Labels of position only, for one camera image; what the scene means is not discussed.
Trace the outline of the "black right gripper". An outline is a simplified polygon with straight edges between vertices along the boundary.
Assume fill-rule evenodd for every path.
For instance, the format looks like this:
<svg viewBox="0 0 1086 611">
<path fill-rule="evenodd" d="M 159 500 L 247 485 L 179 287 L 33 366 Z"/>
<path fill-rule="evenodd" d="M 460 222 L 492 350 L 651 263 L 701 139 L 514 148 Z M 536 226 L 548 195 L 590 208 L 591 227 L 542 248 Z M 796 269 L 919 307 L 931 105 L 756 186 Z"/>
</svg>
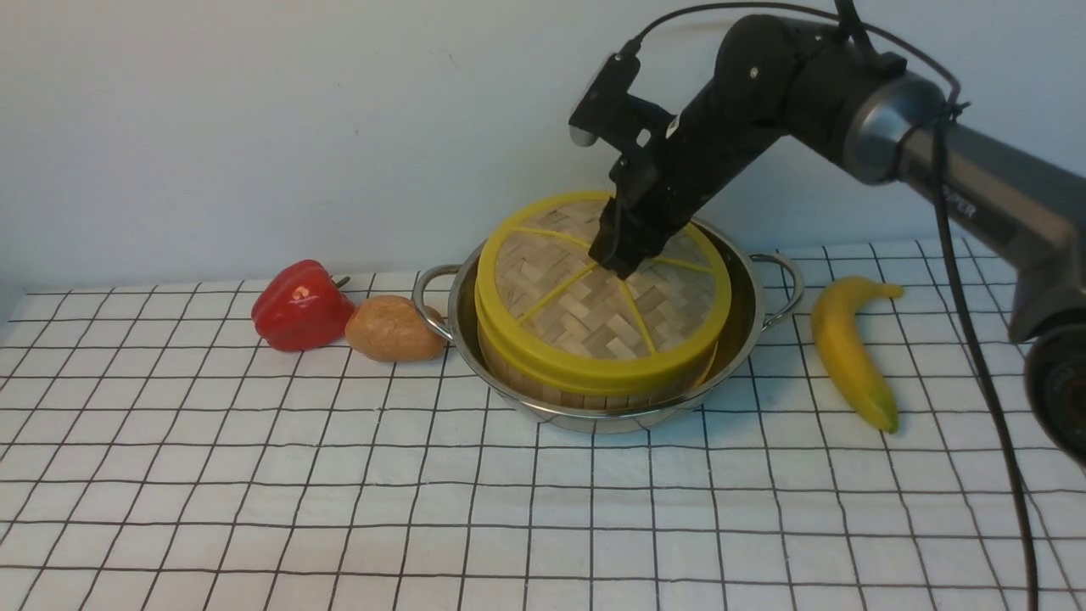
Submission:
<svg viewBox="0 0 1086 611">
<path fill-rule="evenodd" d="M 707 85 L 619 171 L 590 257 L 628 278 L 782 137 L 784 93 Z"/>
</svg>

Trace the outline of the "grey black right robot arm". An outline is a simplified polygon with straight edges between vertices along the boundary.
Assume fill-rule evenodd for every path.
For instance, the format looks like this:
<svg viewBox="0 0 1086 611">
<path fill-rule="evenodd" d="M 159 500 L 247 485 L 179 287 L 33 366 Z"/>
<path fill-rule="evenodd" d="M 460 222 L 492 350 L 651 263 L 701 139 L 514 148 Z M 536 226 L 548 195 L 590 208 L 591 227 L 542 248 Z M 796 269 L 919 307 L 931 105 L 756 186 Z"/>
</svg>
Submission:
<svg viewBox="0 0 1086 611">
<path fill-rule="evenodd" d="M 1027 399 L 1056 447 L 1083 463 L 1085 182 L 958 123 L 951 92 L 877 52 L 849 1 L 828 13 L 745 1 L 714 76 L 672 115 L 630 93 L 647 31 L 605 59 L 568 120 L 578 147 L 619 152 L 590 249 L 624 278 L 741 171 L 792 137 L 862 184 L 907 184 L 1015 268 L 1012 343 L 1032 343 Z"/>
</svg>

